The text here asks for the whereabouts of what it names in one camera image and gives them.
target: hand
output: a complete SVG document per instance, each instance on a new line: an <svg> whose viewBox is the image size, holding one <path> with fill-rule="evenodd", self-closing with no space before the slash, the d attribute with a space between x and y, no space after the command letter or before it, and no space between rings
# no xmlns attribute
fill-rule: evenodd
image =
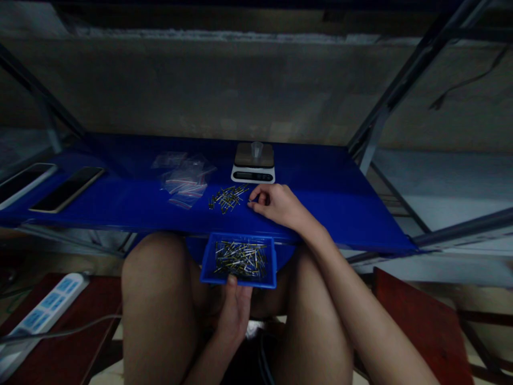
<svg viewBox="0 0 513 385"><path fill-rule="evenodd" d="M239 347L246 335L247 323L250 320L252 292L252 287L239 286L237 278L228 275L226 296L219 316L217 333L235 349Z"/></svg>
<svg viewBox="0 0 513 385"><path fill-rule="evenodd" d="M252 202L257 195L260 195L258 202ZM305 226L316 221L287 185L259 184L250 194L247 205L254 212L300 234Z"/></svg>

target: white power strip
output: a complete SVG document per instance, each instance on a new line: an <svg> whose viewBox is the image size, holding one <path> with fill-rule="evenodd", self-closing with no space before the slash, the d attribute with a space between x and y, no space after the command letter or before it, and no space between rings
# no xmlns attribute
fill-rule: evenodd
<svg viewBox="0 0 513 385"><path fill-rule="evenodd" d="M39 305L9 333L10 336L23 336L46 333L60 316L75 301L88 285L89 279L79 273L67 274ZM0 345L0 383L5 382L23 363L40 340L24 341Z"/></svg>

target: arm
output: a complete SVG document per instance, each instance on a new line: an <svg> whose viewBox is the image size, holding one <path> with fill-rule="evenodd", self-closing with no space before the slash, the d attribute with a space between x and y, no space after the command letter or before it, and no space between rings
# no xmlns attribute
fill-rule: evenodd
<svg viewBox="0 0 513 385"><path fill-rule="evenodd" d="M250 319L253 288L238 286L230 275L226 284L226 298L214 335L195 362L184 385L217 385L221 383L231 359L244 340Z"/></svg>
<svg viewBox="0 0 513 385"><path fill-rule="evenodd" d="M410 340L343 258L328 231L287 186L261 184L250 195L255 212L296 231L312 250L337 313L372 380L437 384Z"/></svg>

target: smartphone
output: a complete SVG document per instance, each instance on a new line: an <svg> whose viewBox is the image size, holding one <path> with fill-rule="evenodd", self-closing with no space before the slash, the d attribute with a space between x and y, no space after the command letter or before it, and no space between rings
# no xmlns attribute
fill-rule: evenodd
<svg viewBox="0 0 513 385"><path fill-rule="evenodd" d="M101 167L81 168L29 210L52 214L58 213L87 189L104 172L105 170Z"/></svg>
<svg viewBox="0 0 513 385"><path fill-rule="evenodd" d="M51 163L34 163L0 184L0 210L16 202L38 184L55 174L58 167Z"/></svg>

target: plastic bag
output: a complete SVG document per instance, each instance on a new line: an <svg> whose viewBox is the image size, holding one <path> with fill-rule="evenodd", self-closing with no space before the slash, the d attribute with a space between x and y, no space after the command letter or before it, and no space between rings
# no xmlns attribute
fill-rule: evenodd
<svg viewBox="0 0 513 385"><path fill-rule="evenodd" d="M155 158L151 168L173 168L180 166L187 157L186 152L163 152Z"/></svg>
<svg viewBox="0 0 513 385"><path fill-rule="evenodd" d="M161 188L171 194L169 202L189 210L207 189L209 175L217 170L203 155L183 160L178 168L161 176Z"/></svg>
<svg viewBox="0 0 513 385"><path fill-rule="evenodd" d="M181 207L183 209L189 210L189 209L191 209L191 207L194 206L194 203L196 203L198 201L198 199L201 198L202 196L203 196L203 193L192 194L192 193L178 192L176 194L173 194L173 196L169 200L169 203L172 203L175 206Z"/></svg>

